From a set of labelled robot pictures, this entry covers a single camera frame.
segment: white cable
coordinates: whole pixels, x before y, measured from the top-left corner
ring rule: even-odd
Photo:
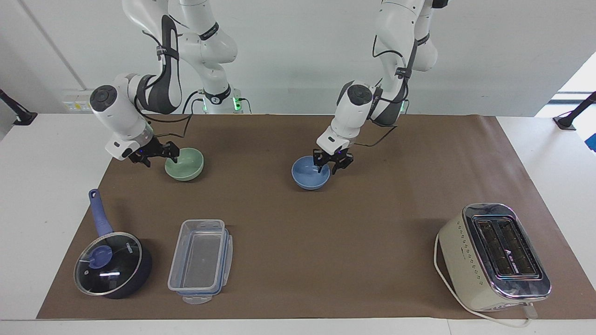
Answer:
[[[506,325],[507,327],[513,327],[513,328],[524,328],[527,327],[527,325],[530,324],[530,322],[532,321],[532,319],[526,319],[524,321],[524,323],[522,324],[509,324],[507,322],[503,322],[501,320],[495,319],[495,318],[491,318],[491,317],[487,317],[484,314],[472,311],[471,309],[469,309],[468,307],[466,307],[464,305],[464,303],[461,302],[461,300],[459,299],[459,297],[457,296],[457,294],[455,294],[455,292],[453,291],[453,289],[451,288],[451,286],[449,285],[449,283],[447,282],[447,279],[445,279],[445,276],[443,275],[443,273],[441,272],[441,270],[439,269],[439,266],[437,265],[437,246],[439,245],[439,234],[437,234],[437,237],[434,239],[434,268],[437,270],[437,272],[439,273],[439,275],[441,276],[441,279],[443,280],[443,283],[445,283],[445,286],[447,286],[447,288],[449,289],[449,292],[451,292],[451,295],[453,295],[453,297],[455,298],[455,300],[457,300],[458,303],[460,303],[460,305],[468,312],[476,315],[477,317],[481,317],[484,319],[487,319],[489,321],[492,322],[496,322],[498,324],[502,324],[502,325]]]

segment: toaster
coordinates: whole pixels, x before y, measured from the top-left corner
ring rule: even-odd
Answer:
[[[455,294],[477,312],[544,300],[551,282],[516,214],[498,203],[466,206],[439,231]]]

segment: blue bowl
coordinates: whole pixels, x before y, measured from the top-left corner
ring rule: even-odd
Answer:
[[[305,190],[317,190],[321,188],[329,180],[331,176],[331,169],[329,165],[324,165],[321,173],[318,172],[318,167],[314,164],[312,156],[304,156],[294,162],[292,166],[292,178],[298,186]]]

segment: plastic food container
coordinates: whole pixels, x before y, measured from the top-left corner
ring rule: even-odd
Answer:
[[[210,301],[228,282],[232,251],[232,236],[223,221],[184,221],[167,287],[192,305]]]

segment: bowl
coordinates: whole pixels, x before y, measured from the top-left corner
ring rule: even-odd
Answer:
[[[330,176],[329,165],[323,165],[321,173],[319,173],[312,156],[304,156],[294,162],[292,166],[292,178],[298,186],[305,190],[318,190],[325,185]]]
[[[177,163],[170,158],[166,159],[166,173],[177,181],[189,181],[201,174],[204,163],[205,159],[201,151],[195,148],[182,148]]]

